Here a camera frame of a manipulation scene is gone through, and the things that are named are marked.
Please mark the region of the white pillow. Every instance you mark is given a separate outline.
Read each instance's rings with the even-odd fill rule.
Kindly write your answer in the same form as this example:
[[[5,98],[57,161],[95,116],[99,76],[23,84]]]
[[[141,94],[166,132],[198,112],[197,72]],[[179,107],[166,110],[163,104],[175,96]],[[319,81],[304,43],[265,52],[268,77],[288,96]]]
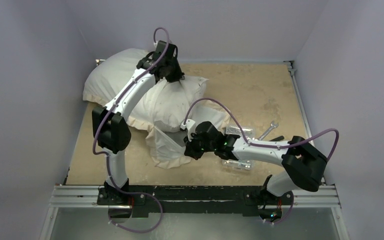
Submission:
[[[132,77],[136,65],[148,51],[129,48],[107,58],[87,77],[82,99],[101,106],[113,99]],[[127,124],[138,130],[153,127],[164,132],[177,132],[190,105],[204,96],[208,79],[186,75],[169,83],[160,80],[140,99],[132,110]]]

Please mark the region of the grey plush ruffled pillowcase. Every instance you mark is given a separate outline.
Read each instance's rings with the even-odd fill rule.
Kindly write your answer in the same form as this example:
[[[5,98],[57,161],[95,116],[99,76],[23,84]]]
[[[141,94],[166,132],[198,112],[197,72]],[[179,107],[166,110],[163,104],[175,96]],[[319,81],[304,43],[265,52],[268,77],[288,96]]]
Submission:
[[[184,156],[183,138],[186,132],[180,131],[192,103],[186,101],[166,102],[163,100],[141,100],[132,110],[128,125],[137,130],[147,131],[146,144],[155,165],[162,169],[176,168],[188,164],[192,159]],[[209,101],[194,105],[188,115],[196,123],[210,121],[223,131],[231,117],[222,108]]]

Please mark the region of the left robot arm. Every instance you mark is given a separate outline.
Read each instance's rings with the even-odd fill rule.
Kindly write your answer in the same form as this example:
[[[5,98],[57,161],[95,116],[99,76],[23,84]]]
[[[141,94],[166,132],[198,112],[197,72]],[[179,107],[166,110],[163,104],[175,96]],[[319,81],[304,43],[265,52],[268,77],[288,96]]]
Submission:
[[[126,174],[125,150],[132,135],[127,124],[135,106],[158,81],[169,83],[183,79],[178,62],[178,47],[158,41],[155,50],[136,64],[132,77],[122,90],[104,106],[92,110],[94,155],[104,155],[107,179],[104,189],[118,205],[126,203],[129,196],[129,179]]]

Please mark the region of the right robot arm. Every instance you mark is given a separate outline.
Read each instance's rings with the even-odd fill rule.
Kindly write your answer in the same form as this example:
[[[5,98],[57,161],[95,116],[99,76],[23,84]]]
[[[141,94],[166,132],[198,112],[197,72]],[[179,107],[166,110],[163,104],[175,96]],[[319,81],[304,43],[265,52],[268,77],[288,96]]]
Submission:
[[[196,123],[188,119],[180,125],[185,131],[184,155],[195,160],[214,153],[225,161],[260,161],[283,167],[271,176],[260,196],[268,204],[292,190],[317,192],[322,183],[328,159],[307,139],[294,136],[289,141],[260,141],[242,135],[224,134],[210,121]]]

